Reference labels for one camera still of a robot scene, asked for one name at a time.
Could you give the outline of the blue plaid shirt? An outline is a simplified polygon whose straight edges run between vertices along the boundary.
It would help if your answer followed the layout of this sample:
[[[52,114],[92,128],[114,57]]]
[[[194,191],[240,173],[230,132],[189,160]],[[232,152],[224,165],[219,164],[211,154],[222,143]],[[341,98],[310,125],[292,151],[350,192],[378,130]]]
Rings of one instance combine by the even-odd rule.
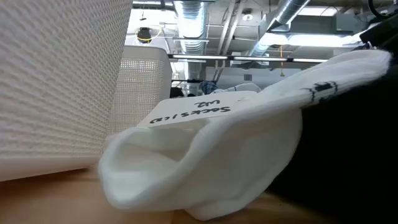
[[[200,89],[202,90],[204,95],[209,95],[210,93],[214,92],[215,90],[218,89],[218,86],[215,82],[213,81],[202,81],[200,84]]]

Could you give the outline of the white cloth with thin stripes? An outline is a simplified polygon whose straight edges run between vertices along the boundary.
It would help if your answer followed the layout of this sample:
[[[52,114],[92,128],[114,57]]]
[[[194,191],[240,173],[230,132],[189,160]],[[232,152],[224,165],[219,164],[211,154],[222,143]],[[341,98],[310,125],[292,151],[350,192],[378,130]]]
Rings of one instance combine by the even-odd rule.
[[[229,87],[226,89],[216,89],[211,93],[221,93],[221,92],[232,92],[232,91],[254,91],[256,93],[260,92],[262,89],[254,83],[242,83],[233,87]]]

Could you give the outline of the white ankle sock with label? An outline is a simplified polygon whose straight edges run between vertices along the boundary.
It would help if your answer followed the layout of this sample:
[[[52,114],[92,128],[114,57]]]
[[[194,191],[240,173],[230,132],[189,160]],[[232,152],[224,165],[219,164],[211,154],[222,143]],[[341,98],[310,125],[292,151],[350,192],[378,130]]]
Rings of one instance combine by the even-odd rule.
[[[118,209],[182,209],[202,221],[236,212],[290,162],[303,108],[381,78],[390,61],[384,50],[357,50],[263,90],[163,100],[110,137],[98,164],[106,198]]]

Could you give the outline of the black garment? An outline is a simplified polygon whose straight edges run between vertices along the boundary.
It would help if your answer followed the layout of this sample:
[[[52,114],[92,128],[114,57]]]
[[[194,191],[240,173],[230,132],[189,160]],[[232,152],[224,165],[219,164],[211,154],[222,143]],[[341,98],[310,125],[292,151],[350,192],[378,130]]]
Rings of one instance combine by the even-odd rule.
[[[350,224],[398,224],[398,64],[302,111],[303,131],[269,191]]]

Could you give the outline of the black overhead light bar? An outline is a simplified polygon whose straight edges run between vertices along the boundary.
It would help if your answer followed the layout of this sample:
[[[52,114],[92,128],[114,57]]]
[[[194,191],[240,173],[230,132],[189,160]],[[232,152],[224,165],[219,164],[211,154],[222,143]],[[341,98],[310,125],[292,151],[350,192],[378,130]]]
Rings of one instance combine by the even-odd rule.
[[[231,57],[233,57],[234,55],[222,55],[222,56],[228,56],[229,61],[237,61],[237,60],[231,60]],[[286,61],[287,63],[294,63],[294,62],[292,62],[293,58],[291,58],[291,57],[284,57],[284,58],[289,59],[288,61]],[[197,60],[197,59],[176,59],[176,60]]]

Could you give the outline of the white perforated plastic bin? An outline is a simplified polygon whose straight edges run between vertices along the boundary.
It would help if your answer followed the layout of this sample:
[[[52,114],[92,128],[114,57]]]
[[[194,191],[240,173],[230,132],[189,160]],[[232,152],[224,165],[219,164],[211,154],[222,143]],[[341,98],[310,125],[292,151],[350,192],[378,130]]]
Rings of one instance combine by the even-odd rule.
[[[164,49],[125,46],[108,134],[137,126],[160,101],[169,98],[171,82],[172,67]]]
[[[0,0],[0,182],[99,160],[132,0]]]

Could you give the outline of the bright ceiling light panel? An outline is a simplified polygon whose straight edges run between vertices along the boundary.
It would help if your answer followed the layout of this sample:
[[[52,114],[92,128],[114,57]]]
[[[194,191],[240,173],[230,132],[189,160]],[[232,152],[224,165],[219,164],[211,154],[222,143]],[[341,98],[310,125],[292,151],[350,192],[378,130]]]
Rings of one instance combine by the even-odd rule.
[[[265,33],[259,43],[262,45],[296,45],[306,47],[344,47],[361,42],[359,35],[322,35],[322,34],[283,34]]]

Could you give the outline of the ribbed silver air duct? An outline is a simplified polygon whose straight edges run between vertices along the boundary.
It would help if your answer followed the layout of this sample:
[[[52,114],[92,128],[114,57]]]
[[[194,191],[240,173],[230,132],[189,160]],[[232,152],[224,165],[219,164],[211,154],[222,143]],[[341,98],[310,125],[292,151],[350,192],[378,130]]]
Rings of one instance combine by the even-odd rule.
[[[200,1],[174,1],[178,15],[178,34],[184,40],[180,41],[184,54],[204,54],[207,19],[207,2]]]

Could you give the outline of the smooth silver air duct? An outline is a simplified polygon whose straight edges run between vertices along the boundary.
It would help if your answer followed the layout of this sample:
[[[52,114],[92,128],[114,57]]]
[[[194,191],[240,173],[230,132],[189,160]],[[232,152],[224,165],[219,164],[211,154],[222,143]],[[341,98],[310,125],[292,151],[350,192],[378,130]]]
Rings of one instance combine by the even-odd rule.
[[[284,35],[274,34],[271,31],[282,26],[286,32],[290,30],[291,22],[311,0],[280,0],[277,9],[266,14],[260,22],[258,38],[247,56],[262,57],[272,45],[285,45],[287,38]]]

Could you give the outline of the grey rectangular air duct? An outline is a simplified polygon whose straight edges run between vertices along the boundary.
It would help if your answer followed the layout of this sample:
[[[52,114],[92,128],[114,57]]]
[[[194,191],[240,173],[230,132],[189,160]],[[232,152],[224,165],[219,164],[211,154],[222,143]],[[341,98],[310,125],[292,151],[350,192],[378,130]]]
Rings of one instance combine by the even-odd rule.
[[[356,34],[363,23],[352,14],[335,16],[297,16],[290,24],[270,30],[271,33],[289,34]]]

